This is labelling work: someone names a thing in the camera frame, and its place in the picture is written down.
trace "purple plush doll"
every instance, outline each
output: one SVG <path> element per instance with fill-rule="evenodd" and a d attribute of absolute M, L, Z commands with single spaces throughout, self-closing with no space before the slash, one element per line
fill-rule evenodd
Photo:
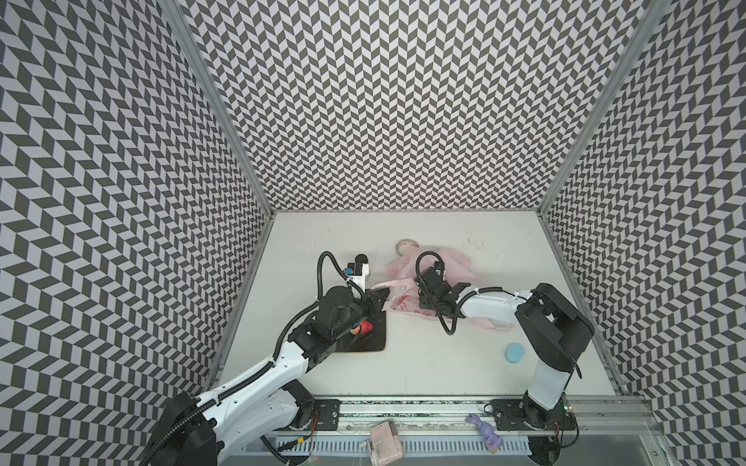
<path fill-rule="evenodd" d="M 488 423 L 482 422 L 479 415 L 469 415 L 466 422 L 474 424 L 479 429 L 479 433 L 484 438 L 484 446 L 491 452 L 496 452 L 503 444 L 503 438 L 495 433 L 495 429 Z"/>

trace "patterned wall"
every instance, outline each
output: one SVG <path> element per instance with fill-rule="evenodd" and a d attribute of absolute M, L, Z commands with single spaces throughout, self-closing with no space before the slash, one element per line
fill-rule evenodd
<path fill-rule="evenodd" d="M 746 465 L 746 3 L 670 6 L 551 225 L 685 465 Z"/>
<path fill-rule="evenodd" d="M 0 13 L 0 464 L 117 464 L 200 391 L 261 217 L 153 0 Z"/>
<path fill-rule="evenodd" d="M 181 0 L 278 209 L 535 207 L 647 0 Z"/>

